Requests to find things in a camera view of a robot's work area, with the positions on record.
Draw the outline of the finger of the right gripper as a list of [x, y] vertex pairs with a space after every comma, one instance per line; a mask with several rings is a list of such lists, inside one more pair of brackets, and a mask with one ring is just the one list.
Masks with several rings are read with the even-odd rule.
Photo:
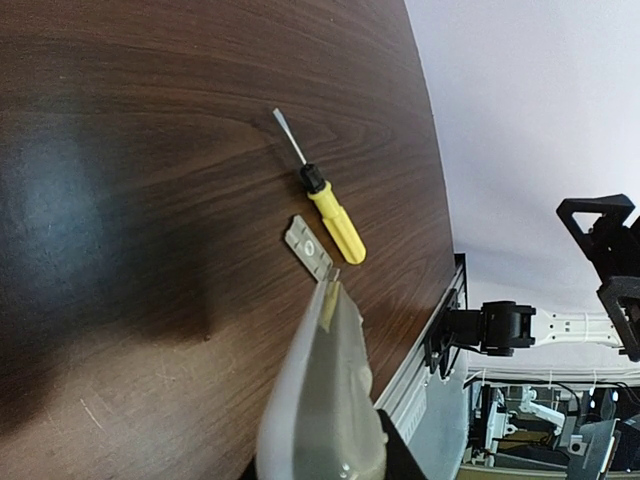
[[[635, 209], [633, 202], [624, 194], [594, 198], [564, 199], [556, 214], [567, 228], [585, 255], [604, 252], [622, 238], [636, 240], [636, 223], [625, 224]], [[586, 231], [575, 219], [576, 214], [595, 216]]]

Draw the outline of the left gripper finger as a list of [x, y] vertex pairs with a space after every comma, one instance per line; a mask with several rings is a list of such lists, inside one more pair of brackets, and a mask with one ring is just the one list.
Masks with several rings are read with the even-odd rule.
[[389, 415], [377, 410], [383, 432], [387, 435], [385, 480], [425, 480], [425, 475], [405, 444]]

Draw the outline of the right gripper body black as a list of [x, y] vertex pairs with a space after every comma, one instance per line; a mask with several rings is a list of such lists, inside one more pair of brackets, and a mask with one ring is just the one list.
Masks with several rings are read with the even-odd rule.
[[639, 359], [639, 220], [616, 225], [598, 243], [594, 266], [602, 280], [597, 295], [630, 360]]

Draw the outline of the grey remote control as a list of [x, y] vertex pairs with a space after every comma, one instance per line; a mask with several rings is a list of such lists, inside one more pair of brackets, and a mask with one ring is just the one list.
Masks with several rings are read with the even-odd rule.
[[363, 317], [333, 269], [317, 283], [259, 427], [260, 479], [382, 479]]

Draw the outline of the grey battery cover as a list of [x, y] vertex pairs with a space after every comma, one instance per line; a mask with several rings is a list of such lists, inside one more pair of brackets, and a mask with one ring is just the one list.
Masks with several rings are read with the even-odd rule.
[[317, 282], [327, 278], [333, 260], [300, 215], [292, 217], [284, 241]]

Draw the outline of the yellow handled screwdriver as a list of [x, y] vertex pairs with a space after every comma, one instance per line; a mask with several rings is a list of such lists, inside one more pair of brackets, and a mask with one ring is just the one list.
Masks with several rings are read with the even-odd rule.
[[316, 164], [306, 159], [282, 111], [274, 108], [272, 114], [301, 162], [299, 176], [307, 197], [318, 210], [325, 228], [347, 263], [362, 264], [367, 255], [366, 246], [346, 209], [336, 197], [332, 184]]

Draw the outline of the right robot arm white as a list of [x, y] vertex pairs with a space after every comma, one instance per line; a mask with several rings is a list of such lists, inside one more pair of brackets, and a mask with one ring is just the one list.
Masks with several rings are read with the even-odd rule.
[[602, 314], [561, 314], [514, 302], [488, 302], [481, 308], [481, 351], [511, 356], [516, 349], [589, 343], [612, 348], [639, 361], [639, 222], [625, 221], [635, 205], [624, 194], [567, 198], [556, 214], [593, 265], [601, 285]]

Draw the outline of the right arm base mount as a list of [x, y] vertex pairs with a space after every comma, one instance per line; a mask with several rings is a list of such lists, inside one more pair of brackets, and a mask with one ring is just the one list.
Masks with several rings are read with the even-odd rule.
[[454, 277], [428, 320], [427, 330], [421, 341], [424, 366], [430, 375], [438, 373], [442, 380], [451, 375], [459, 355], [456, 353], [454, 359], [451, 359], [451, 349], [460, 330], [455, 325], [454, 312], [469, 308], [467, 255], [455, 253], [454, 263]]

